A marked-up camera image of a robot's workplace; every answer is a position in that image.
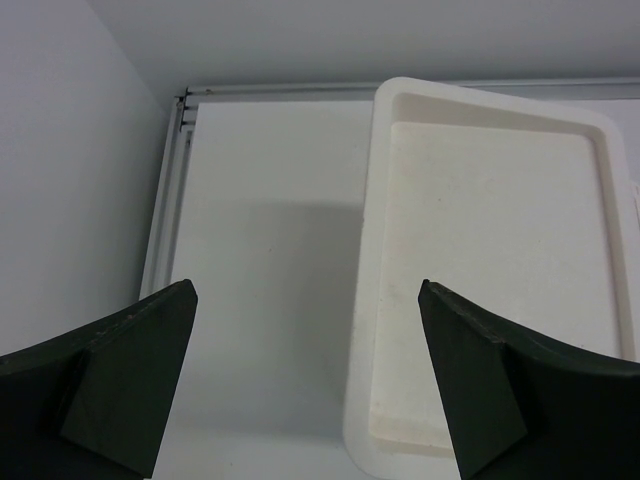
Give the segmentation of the aluminium frame rail left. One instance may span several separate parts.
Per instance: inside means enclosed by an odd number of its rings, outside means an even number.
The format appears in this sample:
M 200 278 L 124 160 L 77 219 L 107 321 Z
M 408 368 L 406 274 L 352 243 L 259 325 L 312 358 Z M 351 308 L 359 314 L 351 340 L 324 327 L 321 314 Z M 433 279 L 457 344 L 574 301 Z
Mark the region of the aluminium frame rail left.
M 544 101 L 631 101 L 638 78 L 458 81 L 458 86 Z M 370 101 L 377 82 L 192 86 L 172 102 L 140 295 L 171 283 L 185 175 L 197 110 L 202 103 Z

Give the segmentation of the white drawer cabinet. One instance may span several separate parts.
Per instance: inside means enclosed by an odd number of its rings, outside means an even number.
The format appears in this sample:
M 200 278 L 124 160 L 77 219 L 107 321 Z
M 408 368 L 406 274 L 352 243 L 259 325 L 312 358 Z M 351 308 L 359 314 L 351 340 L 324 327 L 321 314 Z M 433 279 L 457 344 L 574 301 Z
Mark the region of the white drawer cabinet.
M 343 437 L 365 473 L 458 469 L 424 280 L 552 338 L 639 356 L 639 219 L 618 128 L 525 98 L 394 78 L 376 91 Z

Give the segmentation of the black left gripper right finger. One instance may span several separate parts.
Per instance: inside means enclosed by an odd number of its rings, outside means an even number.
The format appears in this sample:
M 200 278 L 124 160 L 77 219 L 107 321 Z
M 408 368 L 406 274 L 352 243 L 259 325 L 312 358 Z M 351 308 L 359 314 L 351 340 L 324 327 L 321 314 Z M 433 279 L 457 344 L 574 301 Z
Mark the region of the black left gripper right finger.
M 636 479 L 639 365 L 426 280 L 423 330 L 463 479 Z

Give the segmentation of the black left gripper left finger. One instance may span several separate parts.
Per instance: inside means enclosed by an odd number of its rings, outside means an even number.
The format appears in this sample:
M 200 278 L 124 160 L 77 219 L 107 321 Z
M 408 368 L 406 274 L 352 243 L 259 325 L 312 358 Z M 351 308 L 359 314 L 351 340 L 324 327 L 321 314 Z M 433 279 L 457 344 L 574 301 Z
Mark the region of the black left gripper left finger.
M 2 478 L 151 478 L 197 304 L 185 279 L 2 356 Z

